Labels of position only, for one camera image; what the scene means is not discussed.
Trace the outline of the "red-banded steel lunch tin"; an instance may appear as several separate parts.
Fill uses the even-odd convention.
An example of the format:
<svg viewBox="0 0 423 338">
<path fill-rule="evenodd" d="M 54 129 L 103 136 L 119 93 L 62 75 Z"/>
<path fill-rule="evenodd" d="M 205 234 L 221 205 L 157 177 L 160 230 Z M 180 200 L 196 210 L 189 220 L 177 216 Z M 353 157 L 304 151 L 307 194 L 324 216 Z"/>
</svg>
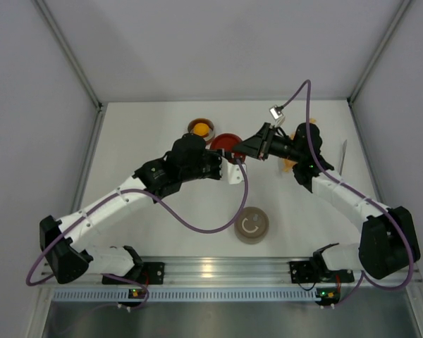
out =
<svg viewBox="0 0 423 338">
<path fill-rule="evenodd" d="M 206 118 L 197 118 L 191 120 L 187 126 L 187 131 L 190 134 L 195 134 L 206 142 L 211 144 L 215 138 L 215 127 L 211 120 Z"/>
</svg>

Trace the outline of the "red round lid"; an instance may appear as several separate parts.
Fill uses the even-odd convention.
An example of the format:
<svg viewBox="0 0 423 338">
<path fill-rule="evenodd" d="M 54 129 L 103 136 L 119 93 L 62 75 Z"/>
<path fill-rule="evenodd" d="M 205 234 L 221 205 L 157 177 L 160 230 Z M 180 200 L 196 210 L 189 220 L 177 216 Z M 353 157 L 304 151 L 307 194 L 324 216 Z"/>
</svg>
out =
<svg viewBox="0 0 423 338">
<path fill-rule="evenodd" d="M 229 159 L 231 163 L 236 163 L 237 159 L 244 163 L 246 156 L 233 149 L 237 144 L 241 143 L 241 141 L 242 139 L 236 134 L 223 133 L 214 138 L 209 149 L 224 151 L 225 157 Z"/>
</svg>

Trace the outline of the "orange round food ball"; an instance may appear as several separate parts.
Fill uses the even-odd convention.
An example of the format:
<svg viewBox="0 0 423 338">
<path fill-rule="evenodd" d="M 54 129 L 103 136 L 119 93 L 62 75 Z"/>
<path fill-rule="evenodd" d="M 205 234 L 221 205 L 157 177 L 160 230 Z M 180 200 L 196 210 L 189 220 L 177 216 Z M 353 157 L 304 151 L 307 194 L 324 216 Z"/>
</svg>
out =
<svg viewBox="0 0 423 338">
<path fill-rule="evenodd" d="M 210 127 L 206 123 L 196 123 L 192 129 L 195 135 L 207 137 L 209 135 Z"/>
</svg>

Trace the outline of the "metal tongs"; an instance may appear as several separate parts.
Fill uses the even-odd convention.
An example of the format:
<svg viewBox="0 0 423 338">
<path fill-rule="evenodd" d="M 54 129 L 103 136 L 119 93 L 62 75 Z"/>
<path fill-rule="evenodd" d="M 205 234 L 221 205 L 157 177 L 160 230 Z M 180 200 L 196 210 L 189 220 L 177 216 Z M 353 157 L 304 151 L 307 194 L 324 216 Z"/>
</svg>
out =
<svg viewBox="0 0 423 338">
<path fill-rule="evenodd" d="M 343 141 L 343 143 L 342 143 L 342 147 L 341 147 L 341 160 L 340 160 L 339 167 L 338 167 L 338 173 L 339 173 L 340 176 L 343 174 L 347 146 L 348 146 L 348 140 L 345 139 Z"/>
</svg>

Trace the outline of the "brown round lid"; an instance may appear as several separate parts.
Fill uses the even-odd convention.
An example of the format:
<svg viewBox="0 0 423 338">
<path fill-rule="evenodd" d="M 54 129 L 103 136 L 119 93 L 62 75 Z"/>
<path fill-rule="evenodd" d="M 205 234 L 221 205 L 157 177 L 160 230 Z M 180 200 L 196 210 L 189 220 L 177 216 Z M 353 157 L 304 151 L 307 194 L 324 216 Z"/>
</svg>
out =
<svg viewBox="0 0 423 338">
<path fill-rule="evenodd" d="M 260 208 L 246 207 L 238 216 L 234 223 L 234 231 L 239 229 L 241 232 L 263 232 L 269 231 L 269 218 L 268 215 Z"/>
</svg>

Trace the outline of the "beige-banded steel lunch tin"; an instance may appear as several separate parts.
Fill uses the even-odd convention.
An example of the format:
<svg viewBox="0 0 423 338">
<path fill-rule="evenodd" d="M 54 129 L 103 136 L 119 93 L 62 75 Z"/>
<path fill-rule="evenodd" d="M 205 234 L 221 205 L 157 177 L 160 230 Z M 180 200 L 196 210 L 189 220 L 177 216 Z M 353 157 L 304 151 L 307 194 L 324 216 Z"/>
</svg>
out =
<svg viewBox="0 0 423 338">
<path fill-rule="evenodd" d="M 260 243 L 267 235 L 267 231 L 263 231 L 263 232 L 244 232 L 244 231 L 240 231 L 239 229 L 235 230 L 235 235 L 236 237 L 244 244 L 258 244 Z"/>
</svg>

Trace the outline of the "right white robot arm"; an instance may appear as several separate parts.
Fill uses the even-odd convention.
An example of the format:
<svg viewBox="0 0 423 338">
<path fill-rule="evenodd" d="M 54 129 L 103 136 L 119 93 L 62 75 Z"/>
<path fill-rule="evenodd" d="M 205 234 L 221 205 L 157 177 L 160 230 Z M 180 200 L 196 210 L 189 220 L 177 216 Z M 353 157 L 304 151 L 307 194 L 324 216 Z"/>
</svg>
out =
<svg viewBox="0 0 423 338">
<path fill-rule="evenodd" d="M 294 137 L 279 135 L 265 123 L 250 138 L 233 146 L 233 152 L 264 161 L 269 156 L 294 162 L 297 183 L 331 204 L 360 232 L 356 244 L 329 244 L 313 253 L 318 268 L 329 272 L 363 270 L 381 280 L 421 258 L 412 215 L 356 192 L 320 154 L 322 139 L 314 124 L 301 123 Z"/>
</svg>

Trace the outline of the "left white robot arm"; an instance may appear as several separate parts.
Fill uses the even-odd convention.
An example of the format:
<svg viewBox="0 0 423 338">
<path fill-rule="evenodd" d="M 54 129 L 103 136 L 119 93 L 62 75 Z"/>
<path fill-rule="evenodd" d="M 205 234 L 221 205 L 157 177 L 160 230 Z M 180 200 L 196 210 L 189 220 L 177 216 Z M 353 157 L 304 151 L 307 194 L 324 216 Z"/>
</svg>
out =
<svg viewBox="0 0 423 338">
<path fill-rule="evenodd" d="M 128 245 L 98 248 L 92 240 L 106 233 L 132 213 L 159 204 L 178 222 L 189 227 L 163 198 L 180 191 L 182 184 L 194 180 L 227 180 L 239 183 L 241 173 L 231 171 L 241 164 L 225 149 L 208 149 L 195 134 L 184 134 L 161 158 L 144 163 L 115 190 L 70 215 L 48 215 L 39 223 L 39 245 L 51 277 L 59 284 L 71 283 L 83 275 L 99 274 L 103 284 L 139 282 L 145 265 Z"/>
</svg>

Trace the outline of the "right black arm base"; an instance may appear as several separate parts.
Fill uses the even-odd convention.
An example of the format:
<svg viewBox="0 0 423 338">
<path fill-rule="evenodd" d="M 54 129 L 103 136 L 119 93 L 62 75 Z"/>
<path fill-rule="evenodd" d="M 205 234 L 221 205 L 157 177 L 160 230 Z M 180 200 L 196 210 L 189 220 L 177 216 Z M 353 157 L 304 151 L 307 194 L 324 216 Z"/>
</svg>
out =
<svg viewBox="0 0 423 338">
<path fill-rule="evenodd" d="M 351 283 L 355 281 L 352 271 L 332 270 L 324 262 L 322 254 L 335 244 L 329 244 L 316 250 L 311 257 L 301 261 L 290 261 L 290 275 L 293 284 L 337 282 L 337 277 L 342 283 Z"/>
</svg>

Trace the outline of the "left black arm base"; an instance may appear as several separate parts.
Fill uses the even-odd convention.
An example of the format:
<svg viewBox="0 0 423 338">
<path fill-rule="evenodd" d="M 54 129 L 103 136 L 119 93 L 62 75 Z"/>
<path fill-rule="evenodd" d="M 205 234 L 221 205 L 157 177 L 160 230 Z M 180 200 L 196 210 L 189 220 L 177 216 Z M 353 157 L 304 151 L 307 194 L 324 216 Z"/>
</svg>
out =
<svg viewBox="0 0 423 338">
<path fill-rule="evenodd" d="M 103 275 L 102 284 L 132 284 L 136 282 L 143 285 L 161 285 L 164 283 L 164 268 L 165 263 L 163 262 L 138 263 L 118 279 Z"/>
</svg>

